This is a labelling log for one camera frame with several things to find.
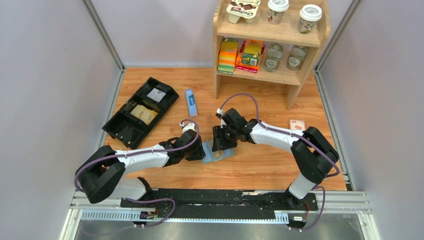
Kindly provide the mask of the teal card holder wallet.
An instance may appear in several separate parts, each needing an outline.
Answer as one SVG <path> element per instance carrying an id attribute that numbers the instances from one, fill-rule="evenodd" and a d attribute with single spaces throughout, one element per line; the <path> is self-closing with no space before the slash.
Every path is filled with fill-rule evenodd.
<path id="1" fill-rule="evenodd" d="M 202 142 L 202 147 L 203 147 L 203 150 L 205 152 L 205 157 L 201 160 L 202 164 L 217 162 L 217 161 L 220 161 L 220 160 L 223 160 L 223 159 L 226 159 L 226 158 L 230 158 L 230 157 L 232 157 L 236 154 L 235 150 L 233 148 L 226 149 L 226 150 L 218 150 L 218 151 L 213 152 L 212 151 L 212 147 L 213 147 L 213 141 L 212 140 Z"/>

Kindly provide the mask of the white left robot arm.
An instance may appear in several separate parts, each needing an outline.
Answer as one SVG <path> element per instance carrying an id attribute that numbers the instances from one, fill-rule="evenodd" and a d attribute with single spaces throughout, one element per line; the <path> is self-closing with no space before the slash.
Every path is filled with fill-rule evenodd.
<path id="1" fill-rule="evenodd" d="M 118 197 L 133 199 L 145 208 L 153 201 L 152 192 L 145 188 L 142 180 L 132 181 L 125 177 L 127 174 L 176 165 L 182 159 L 197 161 L 205 155 L 201 136 L 193 129 L 143 149 L 122 151 L 104 145 L 76 170 L 74 185 L 85 193 L 91 204 Z"/>

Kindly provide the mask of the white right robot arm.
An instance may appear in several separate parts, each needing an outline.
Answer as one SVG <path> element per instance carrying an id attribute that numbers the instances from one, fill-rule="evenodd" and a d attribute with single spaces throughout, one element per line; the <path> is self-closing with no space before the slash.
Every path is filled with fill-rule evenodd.
<path id="1" fill-rule="evenodd" d="M 287 188 L 286 205 L 299 209 L 305 196 L 328 177 L 340 159 L 338 152 L 315 127 L 289 130 L 252 118 L 247 121 L 236 109 L 218 109 L 220 125 L 213 127 L 213 152 L 237 147 L 238 142 L 267 145 L 292 153 L 300 171 Z"/>

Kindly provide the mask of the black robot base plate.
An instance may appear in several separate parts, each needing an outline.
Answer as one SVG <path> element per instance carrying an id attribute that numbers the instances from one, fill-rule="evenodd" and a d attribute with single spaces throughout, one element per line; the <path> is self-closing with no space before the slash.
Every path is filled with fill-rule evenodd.
<path id="1" fill-rule="evenodd" d="M 121 200 L 123 208 L 154 208 L 164 217 L 176 208 L 172 218 L 220 220 L 270 220 L 275 211 L 318 210 L 315 194 L 308 193 L 304 200 L 287 200 L 284 192 L 228 189 L 178 189 L 149 190 L 140 203 Z"/>

